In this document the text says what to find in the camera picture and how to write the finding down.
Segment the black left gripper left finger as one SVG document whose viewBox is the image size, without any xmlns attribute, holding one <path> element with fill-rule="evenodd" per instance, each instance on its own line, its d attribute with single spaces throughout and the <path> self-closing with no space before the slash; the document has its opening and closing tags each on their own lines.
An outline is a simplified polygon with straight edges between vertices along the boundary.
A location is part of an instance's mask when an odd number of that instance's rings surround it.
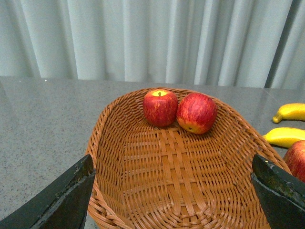
<svg viewBox="0 0 305 229">
<path fill-rule="evenodd" d="M 82 229 L 95 179 L 84 156 L 30 201 L 1 220 L 2 229 Z"/>
</svg>

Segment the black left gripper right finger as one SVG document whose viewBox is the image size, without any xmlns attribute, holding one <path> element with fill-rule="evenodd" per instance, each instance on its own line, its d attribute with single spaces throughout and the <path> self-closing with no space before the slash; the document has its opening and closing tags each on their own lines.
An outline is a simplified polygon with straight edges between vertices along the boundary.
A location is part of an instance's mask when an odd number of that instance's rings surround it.
<svg viewBox="0 0 305 229">
<path fill-rule="evenodd" d="M 256 154 L 251 182 L 272 229 L 305 227 L 305 183 Z"/>
</svg>

